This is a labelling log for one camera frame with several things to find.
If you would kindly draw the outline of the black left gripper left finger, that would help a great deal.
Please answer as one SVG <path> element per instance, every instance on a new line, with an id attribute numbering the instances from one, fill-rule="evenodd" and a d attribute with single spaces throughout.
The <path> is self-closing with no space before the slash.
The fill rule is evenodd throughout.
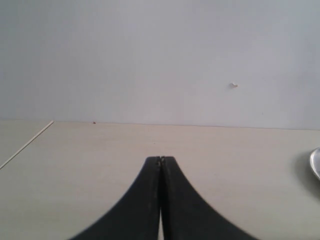
<path id="1" fill-rule="evenodd" d="M 161 159 L 148 157 L 121 199 L 74 240 L 157 240 Z"/>

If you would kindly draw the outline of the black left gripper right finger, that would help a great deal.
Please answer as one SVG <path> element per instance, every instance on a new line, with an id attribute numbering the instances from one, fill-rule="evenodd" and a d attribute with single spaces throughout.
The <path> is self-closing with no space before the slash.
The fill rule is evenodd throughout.
<path id="1" fill-rule="evenodd" d="M 176 159 L 161 158 L 161 215 L 165 240 L 254 240 L 213 209 L 193 188 Z"/>

